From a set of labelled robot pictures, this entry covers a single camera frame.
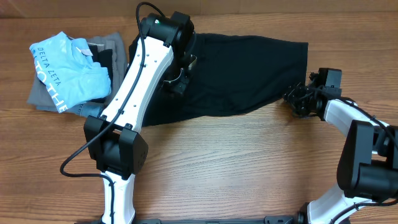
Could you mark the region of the black t-shirt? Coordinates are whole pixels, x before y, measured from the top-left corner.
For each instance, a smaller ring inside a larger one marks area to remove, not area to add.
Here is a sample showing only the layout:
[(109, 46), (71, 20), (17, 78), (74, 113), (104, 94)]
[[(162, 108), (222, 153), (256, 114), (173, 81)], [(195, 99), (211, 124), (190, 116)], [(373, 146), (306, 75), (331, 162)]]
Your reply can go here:
[(255, 35), (197, 34), (189, 48), (197, 62), (183, 96), (156, 91), (142, 125), (201, 116), (234, 116), (273, 103), (304, 82), (308, 43)]

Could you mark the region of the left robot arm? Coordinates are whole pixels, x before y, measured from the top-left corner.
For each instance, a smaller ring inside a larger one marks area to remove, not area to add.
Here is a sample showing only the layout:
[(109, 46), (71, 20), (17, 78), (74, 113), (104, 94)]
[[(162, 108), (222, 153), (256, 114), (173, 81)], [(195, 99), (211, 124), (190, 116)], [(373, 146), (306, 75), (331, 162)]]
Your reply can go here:
[(140, 135), (148, 104), (163, 84), (181, 80), (194, 38), (190, 16), (149, 14), (140, 23), (137, 48), (124, 81), (111, 103), (84, 125), (90, 157), (104, 182), (105, 209), (100, 223), (132, 223), (134, 178), (142, 169), (148, 145)]

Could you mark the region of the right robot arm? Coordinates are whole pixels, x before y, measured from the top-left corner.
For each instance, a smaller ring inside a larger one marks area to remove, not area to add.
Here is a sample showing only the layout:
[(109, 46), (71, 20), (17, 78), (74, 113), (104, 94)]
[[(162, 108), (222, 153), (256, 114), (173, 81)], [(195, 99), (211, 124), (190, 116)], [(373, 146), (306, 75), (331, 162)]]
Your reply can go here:
[(296, 223), (349, 223), (364, 207), (397, 205), (397, 126), (391, 126), (341, 96), (335, 85), (290, 86), (284, 101), (299, 118), (312, 116), (336, 127), (345, 145), (336, 171), (337, 183), (306, 203)]

